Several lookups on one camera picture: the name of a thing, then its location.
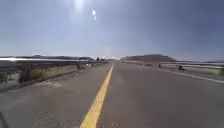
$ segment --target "distant mountain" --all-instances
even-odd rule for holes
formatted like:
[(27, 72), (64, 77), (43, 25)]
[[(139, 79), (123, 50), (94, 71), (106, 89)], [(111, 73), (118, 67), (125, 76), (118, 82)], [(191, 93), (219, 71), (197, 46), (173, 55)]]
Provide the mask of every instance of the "distant mountain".
[(138, 55), (138, 56), (127, 56), (121, 60), (135, 60), (135, 61), (146, 61), (146, 62), (175, 62), (174, 58), (160, 54), (149, 54), (149, 55)]

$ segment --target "white edge line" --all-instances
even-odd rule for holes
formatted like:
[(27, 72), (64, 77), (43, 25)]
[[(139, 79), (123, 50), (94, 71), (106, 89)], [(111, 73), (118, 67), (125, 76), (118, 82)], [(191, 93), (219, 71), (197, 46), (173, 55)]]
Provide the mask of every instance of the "white edge line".
[(211, 78), (205, 78), (205, 77), (200, 77), (200, 76), (195, 76), (195, 75), (190, 75), (190, 74), (184, 74), (184, 73), (172, 72), (172, 71), (167, 71), (167, 70), (155, 69), (155, 68), (151, 68), (151, 67), (147, 67), (147, 68), (157, 70), (157, 71), (162, 71), (162, 72), (169, 72), (169, 73), (173, 73), (173, 74), (177, 74), (177, 75), (190, 76), (190, 77), (193, 77), (193, 78), (198, 78), (198, 79), (203, 79), (203, 80), (208, 80), (208, 81), (213, 81), (213, 82), (224, 84), (224, 81), (215, 80), (215, 79), (211, 79)]

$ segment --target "yellow center line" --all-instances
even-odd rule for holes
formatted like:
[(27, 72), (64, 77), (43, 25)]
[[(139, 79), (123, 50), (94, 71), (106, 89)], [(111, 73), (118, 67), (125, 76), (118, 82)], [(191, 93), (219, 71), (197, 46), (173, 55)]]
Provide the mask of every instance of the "yellow center line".
[(99, 92), (97, 93), (93, 104), (91, 105), (88, 113), (86, 114), (80, 128), (96, 128), (96, 123), (100, 116), (100, 111), (103, 106), (103, 102), (107, 93), (107, 87), (110, 82), (110, 77), (113, 71), (113, 65), (108, 72), (106, 79), (103, 82), (102, 87), (100, 88)]

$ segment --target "asphalt road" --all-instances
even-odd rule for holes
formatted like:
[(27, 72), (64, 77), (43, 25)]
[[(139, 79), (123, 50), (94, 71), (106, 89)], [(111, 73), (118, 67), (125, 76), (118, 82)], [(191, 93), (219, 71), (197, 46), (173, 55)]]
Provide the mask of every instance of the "asphalt road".
[[(10, 128), (78, 128), (111, 64), (0, 94)], [(97, 128), (224, 128), (224, 84), (116, 62)]]

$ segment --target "blue sky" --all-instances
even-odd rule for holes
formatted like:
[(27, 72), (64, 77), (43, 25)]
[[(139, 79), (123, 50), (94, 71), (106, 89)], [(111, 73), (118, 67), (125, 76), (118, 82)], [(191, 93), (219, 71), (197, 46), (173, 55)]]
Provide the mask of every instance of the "blue sky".
[(223, 7), (223, 0), (0, 0), (0, 55), (224, 59)]

